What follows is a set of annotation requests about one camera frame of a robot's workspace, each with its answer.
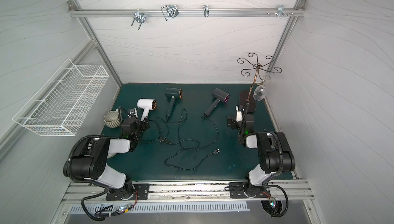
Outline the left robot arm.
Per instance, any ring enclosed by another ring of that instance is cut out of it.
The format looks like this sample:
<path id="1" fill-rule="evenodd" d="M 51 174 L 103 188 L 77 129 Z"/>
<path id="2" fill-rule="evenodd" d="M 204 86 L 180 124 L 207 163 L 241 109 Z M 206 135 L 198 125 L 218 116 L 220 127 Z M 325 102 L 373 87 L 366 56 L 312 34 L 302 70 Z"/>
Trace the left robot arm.
<path id="1" fill-rule="evenodd" d="M 148 118 L 128 118 L 121 124 L 121 137 L 87 135 L 70 151 L 63 174 L 76 183 L 90 183 L 108 190 L 106 200 L 146 200 L 148 184 L 134 184 L 131 177 L 107 163 L 117 154 L 136 149 L 142 133 L 149 128 Z"/>

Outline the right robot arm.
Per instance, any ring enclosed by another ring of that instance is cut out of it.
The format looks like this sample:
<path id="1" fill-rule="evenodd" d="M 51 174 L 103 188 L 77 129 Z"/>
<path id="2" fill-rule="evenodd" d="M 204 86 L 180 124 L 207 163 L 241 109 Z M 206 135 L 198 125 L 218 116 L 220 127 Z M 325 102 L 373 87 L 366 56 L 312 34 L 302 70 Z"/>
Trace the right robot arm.
<path id="1" fill-rule="evenodd" d="M 282 132 L 263 131 L 254 129 L 254 117 L 227 117 L 227 126 L 238 130 L 238 142 L 245 148 L 256 149 L 258 155 L 257 166 L 250 170 L 242 182 L 229 183 L 226 188 L 230 198 L 267 198 L 270 196 L 268 183 L 282 173 L 295 169 L 296 162 Z"/>

